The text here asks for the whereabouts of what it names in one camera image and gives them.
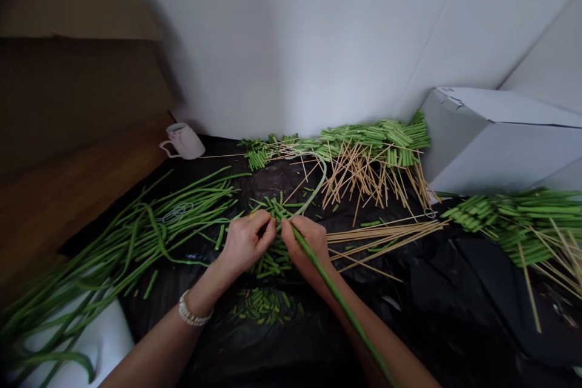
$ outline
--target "white mug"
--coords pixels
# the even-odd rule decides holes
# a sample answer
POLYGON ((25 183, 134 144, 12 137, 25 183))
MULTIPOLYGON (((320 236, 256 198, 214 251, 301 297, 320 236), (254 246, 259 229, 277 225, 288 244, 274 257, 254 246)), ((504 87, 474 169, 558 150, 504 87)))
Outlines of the white mug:
POLYGON ((160 149, 164 149, 170 158, 196 159, 202 156, 206 149, 198 138, 198 135, 186 123, 172 124, 166 129, 169 141, 159 143, 160 149), (164 146, 171 144, 174 146, 177 155, 171 155, 164 146))

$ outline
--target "forearm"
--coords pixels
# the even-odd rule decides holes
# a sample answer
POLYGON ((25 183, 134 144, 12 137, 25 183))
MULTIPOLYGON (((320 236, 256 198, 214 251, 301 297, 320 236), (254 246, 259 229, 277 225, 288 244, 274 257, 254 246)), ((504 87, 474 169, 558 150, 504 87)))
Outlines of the forearm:
MULTIPOLYGON (((210 265, 186 295, 190 312, 199 317, 210 314, 220 296, 234 278, 225 274, 217 261, 210 265)), ((100 385, 112 387, 174 386, 188 363, 202 327, 186 324, 178 313, 178 305, 133 348, 100 385)))
MULTIPOLYGON (((439 384, 437 381, 416 358, 416 356, 402 341, 400 341, 400 339, 384 324, 384 322, 382 322, 382 320, 379 319, 376 314, 374 314, 374 312, 358 298, 358 296, 347 285, 345 280, 342 279, 340 274, 336 270, 333 270, 329 271, 329 276, 342 294, 353 314, 356 316, 356 319, 362 325, 367 337, 376 347, 378 353, 382 356, 398 386, 400 388, 419 386, 438 387, 439 384)), ((370 363, 374 364, 373 368, 376 371, 373 374, 367 372, 367 377, 371 385, 377 386, 376 382, 378 381, 380 370, 372 361, 372 357, 352 328, 351 323, 346 318, 340 305, 335 301, 327 288, 324 289, 320 287, 317 291, 338 317, 354 345, 357 345, 355 348, 363 363, 364 370, 366 370, 366 367, 370 366, 370 363)))

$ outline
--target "mug handle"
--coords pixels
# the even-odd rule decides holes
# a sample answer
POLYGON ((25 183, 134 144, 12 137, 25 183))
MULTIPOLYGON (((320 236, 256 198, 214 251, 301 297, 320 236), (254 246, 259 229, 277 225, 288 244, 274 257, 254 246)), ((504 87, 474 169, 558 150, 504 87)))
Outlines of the mug handle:
POLYGON ((168 154, 168 158, 179 158, 180 155, 171 155, 170 151, 164 147, 166 144, 171 144, 171 143, 172 143, 171 141, 166 140, 166 141, 160 142, 158 147, 168 154))

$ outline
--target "pearl bracelet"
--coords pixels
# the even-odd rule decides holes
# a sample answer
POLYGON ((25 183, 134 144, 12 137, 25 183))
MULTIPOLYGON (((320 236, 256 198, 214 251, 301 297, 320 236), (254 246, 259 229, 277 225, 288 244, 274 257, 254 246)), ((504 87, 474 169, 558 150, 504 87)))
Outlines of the pearl bracelet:
POLYGON ((180 318, 184 320, 184 322, 190 326, 196 326, 196 327, 200 327, 205 325, 208 320, 210 319, 210 317, 212 317, 212 314, 214 312, 214 308, 212 308, 212 311, 210 312, 210 315, 208 317, 197 317, 196 315, 192 315, 192 313, 188 310, 188 307, 186 306, 186 302, 184 301, 184 297, 186 297, 186 294, 188 294, 189 290, 186 290, 184 292, 184 294, 182 294, 182 297, 180 297, 180 305, 178 308, 178 313, 180 314, 180 318))

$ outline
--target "wooden panel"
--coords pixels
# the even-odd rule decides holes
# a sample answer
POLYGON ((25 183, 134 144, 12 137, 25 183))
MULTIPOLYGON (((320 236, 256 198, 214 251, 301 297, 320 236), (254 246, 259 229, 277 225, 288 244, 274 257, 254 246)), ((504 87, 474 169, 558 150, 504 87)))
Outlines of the wooden panel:
POLYGON ((167 157, 163 113, 0 182, 0 288, 59 261, 56 250, 167 157))
POLYGON ((147 41, 0 38, 0 175, 172 107, 147 41))

